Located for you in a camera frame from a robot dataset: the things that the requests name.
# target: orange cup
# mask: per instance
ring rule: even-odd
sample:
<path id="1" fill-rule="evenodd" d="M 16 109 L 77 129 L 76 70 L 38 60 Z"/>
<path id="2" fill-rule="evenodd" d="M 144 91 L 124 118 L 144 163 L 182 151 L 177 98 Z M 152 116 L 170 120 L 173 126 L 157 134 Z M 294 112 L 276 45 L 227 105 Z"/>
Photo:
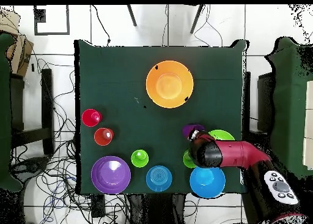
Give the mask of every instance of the orange cup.
<path id="1" fill-rule="evenodd" d="M 94 139 L 98 145 L 106 146 L 112 141 L 113 136 L 113 130 L 107 128 L 99 128 L 95 132 Z"/>

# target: white floor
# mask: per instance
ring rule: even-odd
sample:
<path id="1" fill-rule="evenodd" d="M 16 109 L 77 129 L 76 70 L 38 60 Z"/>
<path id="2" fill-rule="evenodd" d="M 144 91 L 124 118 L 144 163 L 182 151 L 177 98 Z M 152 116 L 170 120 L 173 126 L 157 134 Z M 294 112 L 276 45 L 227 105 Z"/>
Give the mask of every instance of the white floor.
<path id="1" fill-rule="evenodd" d="M 88 42 L 103 46 L 107 43 L 107 35 L 102 30 L 97 20 L 95 9 L 90 6 L 69 5 L 70 35 L 34 35 L 33 6 L 1 6 L 16 11 L 20 16 L 19 30 L 22 34 L 34 42 L 34 52 L 37 58 L 50 63 L 53 71 L 53 95 L 71 91 L 73 86 L 70 81 L 70 73 L 73 71 L 73 41 L 83 39 Z M 106 31 L 111 38 L 111 46 L 148 46 L 161 45 L 164 26 L 167 23 L 165 5 L 132 5 L 134 16 L 138 24 L 133 23 L 128 13 L 127 6 L 96 6 L 98 14 Z M 66 31 L 65 6 L 38 6 L 38 9 L 46 9 L 46 23 L 38 25 L 38 32 L 64 32 Z M 269 63 L 264 56 L 272 52 L 274 42 L 278 37 L 291 36 L 298 43 L 310 43 L 309 35 L 313 31 L 312 22 L 313 7 L 305 7 L 303 11 L 295 13 L 288 5 L 211 5 L 208 22 L 219 31 L 223 37 L 223 46 L 229 46 L 237 39 L 246 39 L 250 42 L 247 55 L 247 71 L 251 72 L 251 117 L 258 118 L 257 114 L 257 77 L 271 72 Z M 198 46 L 205 45 L 190 34 L 190 29 L 197 12 L 197 7 L 171 4 L 169 8 L 169 45 Z M 205 22 L 205 9 L 199 18 L 195 31 Z M 221 47 L 221 39 L 218 33 L 206 24 L 196 34 L 198 38 L 206 41 L 211 47 Z M 167 45 L 167 28 L 165 29 L 164 44 Z M 37 66 L 35 56 L 31 56 L 30 64 Z M 29 66 L 25 76 L 24 89 L 24 127 L 33 129 L 41 126 L 41 90 L 40 75 L 37 70 L 31 71 Z M 57 99 L 67 113 L 67 117 L 75 122 L 75 95 L 60 96 Z M 251 128 L 256 129 L 256 121 L 251 120 Z M 54 118 L 54 128 L 58 130 L 57 117 Z M 62 141 L 73 138 L 72 132 L 62 132 Z M 18 148 L 17 154 L 24 148 Z M 28 151 L 21 157 L 33 157 L 42 155 L 42 142 L 31 143 Z M 60 156 L 66 156 L 65 148 L 60 151 Z M 26 220 L 39 224 L 43 219 L 43 205 L 48 204 L 49 196 L 40 190 L 47 189 L 40 177 L 33 179 L 27 186 L 24 211 Z M 188 201 L 198 202 L 191 194 L 187 196 L 185 215 L 195 211 L 194 204 Z M 242 210 L 241 196 L 238 194 L 226 194 L 215 200 L 203 200 L 199 202 L 197 218 L 196 214 L 186 217 L 186 224 L 230 224 L 245 223 L 245 212 Z M 52 214 L 52 222 L 45 224 L 60 224 L 67 214 L 68 209 L 62 207 L 55 209 Z M 119 213 L 117 222 L 123 223 L 123 215 Z M 80 211 L 69 213 L 67 222 L 62 224 L 88 224 Z"/>

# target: red cup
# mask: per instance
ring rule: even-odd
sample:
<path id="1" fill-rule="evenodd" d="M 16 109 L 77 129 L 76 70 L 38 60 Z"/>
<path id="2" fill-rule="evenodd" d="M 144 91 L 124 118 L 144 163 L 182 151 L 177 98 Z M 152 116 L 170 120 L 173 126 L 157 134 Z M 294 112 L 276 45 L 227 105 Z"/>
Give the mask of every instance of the red cup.
<path id="1" fill-rule="evenodd" d="M 94 109 L 87 109 L 83 112 L 81 120 L 88 127 L 96 126 L 102 119 L 102 114 Z"/>
<path id="2" fill-rule="evenodd" d="M 98 145 L 106 146 L 111 142 L 113 136 L 113 130 L 107 128 L 99 128 L 95 132 L 94 139 Z"/>

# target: plastic cup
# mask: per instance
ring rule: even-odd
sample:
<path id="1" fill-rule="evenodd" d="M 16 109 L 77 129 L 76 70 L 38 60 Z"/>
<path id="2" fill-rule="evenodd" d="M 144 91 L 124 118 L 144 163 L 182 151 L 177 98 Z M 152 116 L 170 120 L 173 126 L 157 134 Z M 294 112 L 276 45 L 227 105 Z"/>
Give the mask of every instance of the plastic cup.
<path id="1" fill-rule="evenodd" d="M 154 166 L 148 171 L 145 181 L 152 191 L 162 192 L 172 184 L 172 174 L 165 166 Z"/>
<path id="2" fill-rule="evenodd" d="M 149 156 L 143 149 L 134 151 L 131 155 L 131 162 L 135 167 L 141 168 L 148 164 Z"/>
<path id="3" fill-rule="evenodd" d="M 211 130 L 208 134 L 216 140 L 235 140 L 235 138 L 225 130 Z"/>
<path id="4" fill-rule="evenodd" d="M 111 142 L 113 136 L 114 133 L 111 129 L 99 128 L 95 132 L 94 139 L 98 145 L 106 146 Z"/>
<path id="5" fill-rule="evenodd" d="M 225 187 L 225 175 L 220 168 L 196 167 L 190 175 L 190 187 L 203 198 L 213 198 L 221 194 Z"/>
<path id="6" fill-rule="evenodd" d="M 193 130 L 205 130 L 205 127 L 200 124 L 187 124 L 183 126 L 183 136 L 188 139 L 190 132 Z"/>
<path id="7" fill-rule="evenodd" d="M 91 180 L 102 193 L 118 194 L 130 183 L 131 173 L 127 163 L 119 157 L 106 156 L 95 162 Z"/>
<path id="8" fill-rule="evenodd" d="M 189 152 L 188 150 L 186 150 L 183 153 L 183 163 L 185 164 L 185 166 L 187 166 L 188 168 L 195 168 L 196 165 L 194 164 L 193 160 L 191 159 L 191 157 L 189 156 Z"/>
<path id="9" fill-rule="evenodd" d="M 102 120 L 102 114 L 95 109 L 87 109 L 81 115 L 81 120 L 86 126 L 94 127 Z"/>

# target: dark green tablecloth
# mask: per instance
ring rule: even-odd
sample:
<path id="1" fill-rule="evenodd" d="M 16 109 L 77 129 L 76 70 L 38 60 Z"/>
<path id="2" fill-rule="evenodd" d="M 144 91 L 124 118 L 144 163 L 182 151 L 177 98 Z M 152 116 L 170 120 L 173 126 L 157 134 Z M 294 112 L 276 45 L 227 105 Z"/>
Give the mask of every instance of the dark green tablecloth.
<path id="1" fill-rule="evenodd" d="M 93 47 L 82 40 L 78 46 L 75 53 L 79 52 L 80 99 L 76 96 L 76 101 L 80 102 L 80 114 L 88 108 L 103 114 L 96 127 L 81 123 L 81 193 L 98 193 L 90 171 L 106 155 L 121 157 L 130 166 L 131 181 L 124 193 L 151 193 L 145 176 L 155 165 L 166 166 L 172 173 L 172 185 L 166 192 L 189 193 L 192 169 L 182 160 L 189 144 L 183 138 L 182 127 L 198 123 L 208 130 L 227 130 L 240 140 L 244 40 L 232 48 Z M 148 72 L 164 60 L 181 62 L 194 79 L 190 99 L 174 109 L 154 104 L 145 89 Z M 94 141 L 100 127 L 114 131 L 108 146 L 98 146 Z M 149 163 L 143 168 L 131 163 L 130 156 L 136 149 L 145 149 L 149 154 Z M 244 191 L 238 168 L 223 171 L 224 192 Z"/>

